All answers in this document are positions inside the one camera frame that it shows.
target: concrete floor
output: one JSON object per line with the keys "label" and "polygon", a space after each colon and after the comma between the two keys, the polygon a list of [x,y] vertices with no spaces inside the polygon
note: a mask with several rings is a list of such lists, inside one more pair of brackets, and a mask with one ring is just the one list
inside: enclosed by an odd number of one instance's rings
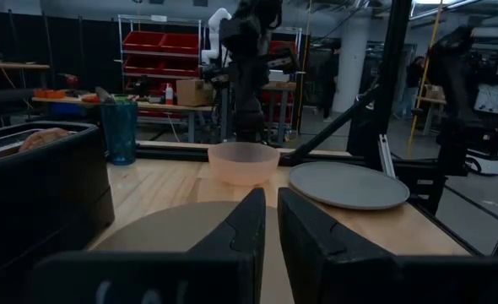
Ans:
{"label": "concrete floor", "polygon": [[[296,140],[285,143],[285,147],[298,147],[329,124],[322,120],[322,116],[314,115],[311,108],[305,108],[302,117],[301,134]],[[138,132],[138,139],[149,140],[156,133],[156,130],[142,128]],[[346,125],[322,143],[318,149],[345,151],[348,134],[349,125]],[[396,156],[407,158],[409,135],[410,124],[408,122],[390,120],[387,137],[390,150]],[[412,159],[437,157],[440,146],[436,143],[434,136],[424,137],[418,131],[415,131],[414,135]],[[181,141],[187,141],[187,134],[178,133],[178,138]],[[168,129],[157,140],[176,141],[171,130]],[[483,254],[491,254],[498,241],[498,219],[485,211],[489,210],[498,216],[498,176],[487,177],[474,174],[466,177],[452,176],[447,186],[467,199],[445,189],[437,211],[437,218]]]}

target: white robot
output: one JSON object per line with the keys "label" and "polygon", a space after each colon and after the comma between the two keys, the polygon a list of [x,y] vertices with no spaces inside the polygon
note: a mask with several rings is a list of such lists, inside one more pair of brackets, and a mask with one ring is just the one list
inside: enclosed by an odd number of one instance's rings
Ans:
{"label": "white robot", "polygon": [[[222,19],[227,19],[230,20],[232,16],[229,14],[229,12],[224,9],[220,8],[218,9],[212,17],[208,20],[208,26],[209,26],[209,45],[211,47],[211,50],[203,50],[202,51],[202,61],[203,64],[210,64],[210,61],[212,59],[217,59],[219,57],[219,46],[221,47],[221,62],[225,61],[225,57],[227,56],[227,51],[224,46],[221,46],[219,42],[219,24],[221,23]],[[230,62],[230,58],[228,57],[225,62],[225,66],[228,66]]]}

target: pink bowl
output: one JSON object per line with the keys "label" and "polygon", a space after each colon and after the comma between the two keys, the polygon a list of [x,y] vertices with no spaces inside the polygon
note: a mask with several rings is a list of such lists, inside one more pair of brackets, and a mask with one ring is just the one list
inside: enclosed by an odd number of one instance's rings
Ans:
{"label": "pink bowl", "polygon": [[252,186],[267,181],[277,169],[280,153],[263,144],[222,143],[208,149],[209,164],[223,182]]}

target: person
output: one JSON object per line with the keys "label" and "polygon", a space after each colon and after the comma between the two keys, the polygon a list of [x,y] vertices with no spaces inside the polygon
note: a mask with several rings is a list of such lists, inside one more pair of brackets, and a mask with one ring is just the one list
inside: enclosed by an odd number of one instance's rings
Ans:
{"label": "person", "polygon": [[400,120],[412,118],[412,109],[416,102],[420,79],[424,74],[425,58],[418,56],[407,67],[407,85],[403,90],[403,97],[397,104],[393,115]]}
{"label": "person", "polygon": [[341,53],[341,42],[331,45],[330,57],[320,67],[320,81],[322,81],[322,98],[318,110],[322,111],[324,122],[331,122],[330,111],[333,105],[333,97],[337,88],[337,74],[339,71],[339,54]]}

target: ceiling pipe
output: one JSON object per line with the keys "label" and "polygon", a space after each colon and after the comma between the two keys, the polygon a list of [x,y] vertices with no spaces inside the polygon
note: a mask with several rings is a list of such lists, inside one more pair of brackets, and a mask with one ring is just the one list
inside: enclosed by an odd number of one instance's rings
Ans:
{"label": "ceiling pipe", "polygon": [[[456,3],[450,3],[450,4],[442,5],[442,12],[449,12],[449,11],[452,11],[452,10],[454,10],[456,8],[461,8],[461,7],[465,6],[465,5],[476,3],[476,2],[479,2],[479,1],[480,0],[464,0],[464,1],[461,1],[461,2],[456,2]],[[427,12],[424,12],[424,13],[412,16],[412,17],[409,18],[409,20],[413,21],[413,20],[417,20],[417,19],[422,19],[422,18],[425,18],[425,17],[429,17],[429,16],[432,16],[432,15],[435,15],[436,13],[438,13],[438,8],[434,8],[434,9],[429,10]]]}

